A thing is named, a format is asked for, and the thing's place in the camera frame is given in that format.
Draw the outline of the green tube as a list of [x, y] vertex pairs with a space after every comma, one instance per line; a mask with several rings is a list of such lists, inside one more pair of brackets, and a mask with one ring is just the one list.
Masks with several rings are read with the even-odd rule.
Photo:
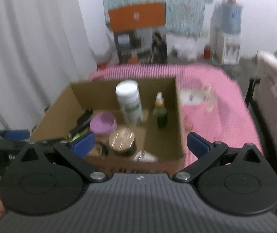
[[84, 131], [82, 131], [82, 132], [80, 132], [80, 133], [77, 133], [73, 138], [72, 138], [72, 142], [74, 141], [74, 140], [76, 140], [76, 139], [78, 139], [79, 137], [81, 137], [82, 135], [84, 135]]

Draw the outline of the black cylindrical bottle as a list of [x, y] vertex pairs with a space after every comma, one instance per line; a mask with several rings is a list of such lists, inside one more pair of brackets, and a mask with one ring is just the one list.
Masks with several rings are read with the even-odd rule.
[[69, 140], [72, 140], [77, 133], [80, 133], [85, 128], [88, 128], [90, 126], [91, 117], [93, 115], [93, 109], [88, 108], [85, 110], [83, 115], [77, 119], [76, 126], [68, 133], [67, 138]]

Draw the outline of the purple plastic lid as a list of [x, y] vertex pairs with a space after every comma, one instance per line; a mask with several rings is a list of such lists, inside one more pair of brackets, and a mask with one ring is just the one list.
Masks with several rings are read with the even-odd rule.
[[109, 136], [117, 128], [117, 120], [110, 112], [103, 112], [91, 118], [89, 130], [96, 136]]

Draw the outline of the wooden lid jar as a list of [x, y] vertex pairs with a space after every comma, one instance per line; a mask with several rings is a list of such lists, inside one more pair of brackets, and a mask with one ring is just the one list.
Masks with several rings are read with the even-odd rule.
[[130, 128], [119, 128], [109, 136], [108, 145], [116, 155], [132, 156], [136, 153], [135, 134]]

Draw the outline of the amber dropper bottle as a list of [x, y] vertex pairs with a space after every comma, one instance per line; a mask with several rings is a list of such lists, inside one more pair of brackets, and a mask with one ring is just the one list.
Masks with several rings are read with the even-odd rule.
[[158, 92], [156, 96], [153, 115], [156, 117], [158, 128], [165, 128], [167, 125], [167, 109], [162, 92]]

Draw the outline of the white small packet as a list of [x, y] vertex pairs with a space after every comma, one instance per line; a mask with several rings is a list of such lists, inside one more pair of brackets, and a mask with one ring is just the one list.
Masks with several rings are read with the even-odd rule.
[[158, 162], [158, 158], [145, 150], [139, 151], [133, 158], [136, 162], [154, 163]]

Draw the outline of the white pill bottle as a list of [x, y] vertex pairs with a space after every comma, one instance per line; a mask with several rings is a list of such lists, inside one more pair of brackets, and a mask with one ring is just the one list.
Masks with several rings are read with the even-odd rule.
[[125, 80], [118, 83], [115, 89], [124, 121], [128, 125], [139, 125], [143, 121], [143, 111], [138, 82]]

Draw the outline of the pink bear placemat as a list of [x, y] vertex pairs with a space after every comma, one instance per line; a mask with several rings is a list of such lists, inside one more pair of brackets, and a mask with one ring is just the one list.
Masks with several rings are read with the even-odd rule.
[[184, 89], [180, 91], [182, 118], [185, 131], [193, 131], [195, 123], [214, 111], [218, 98], [212, 87], [203, 85], [201, 88]]

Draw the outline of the pink checkered tablecloth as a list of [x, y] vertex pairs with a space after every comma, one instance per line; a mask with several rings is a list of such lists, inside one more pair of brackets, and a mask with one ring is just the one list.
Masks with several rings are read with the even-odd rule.
[[93, 72], [90, 81], [175, 77], [181, 92], [184, 135], [194, 131], [231, 147], [253, 143], [261, 149], [255, 124], [236, 82], [211, 65], [121, 65]]

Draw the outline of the brown cardboard box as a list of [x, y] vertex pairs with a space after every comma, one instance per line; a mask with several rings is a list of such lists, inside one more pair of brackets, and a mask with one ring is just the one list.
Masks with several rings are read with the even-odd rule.
[[167, 173], [184, 167], [174, 78], [70, 84], [37, 125], [33, 141], [64, 138], [104, 173]]

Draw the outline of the red small can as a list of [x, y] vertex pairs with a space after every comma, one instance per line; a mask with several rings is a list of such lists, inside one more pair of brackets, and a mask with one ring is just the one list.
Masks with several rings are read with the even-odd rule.
[[211, 57], [211, 46], [210, 46], [210, 44], [205, 45], [203, 57], [204, 57], [204, 59], [210, 59], [210, 57]]

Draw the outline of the white water dispenser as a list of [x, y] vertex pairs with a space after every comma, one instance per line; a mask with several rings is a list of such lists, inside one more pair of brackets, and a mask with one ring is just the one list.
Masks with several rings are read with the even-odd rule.
[[221, 4], [216, 3], [211, 17], [209, 43], [212, 60], [217, 59], [220, 66], [238, 65], [240, 62], [241, 35], [231, 35], [221, 30]]

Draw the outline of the white curtain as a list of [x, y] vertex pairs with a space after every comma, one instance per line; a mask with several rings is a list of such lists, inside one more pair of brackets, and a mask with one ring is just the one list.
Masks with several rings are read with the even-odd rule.
[[32, 129], [95, 69], [78, 0], [0, 0], [0, 128]]

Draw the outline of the orange Philips product box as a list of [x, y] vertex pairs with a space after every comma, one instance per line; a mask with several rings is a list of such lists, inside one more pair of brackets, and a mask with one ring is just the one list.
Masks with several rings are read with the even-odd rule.
[[142, 3], [108, 11], [120, 64], [166, 64], [166, 5]]

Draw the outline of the blue water jug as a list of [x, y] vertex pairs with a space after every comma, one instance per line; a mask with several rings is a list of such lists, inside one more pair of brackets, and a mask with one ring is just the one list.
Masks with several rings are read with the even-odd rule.
[[237, 0], [223, 0], [221, 3], [221, 31], [239, 35], [242, 25], [242, 5]]

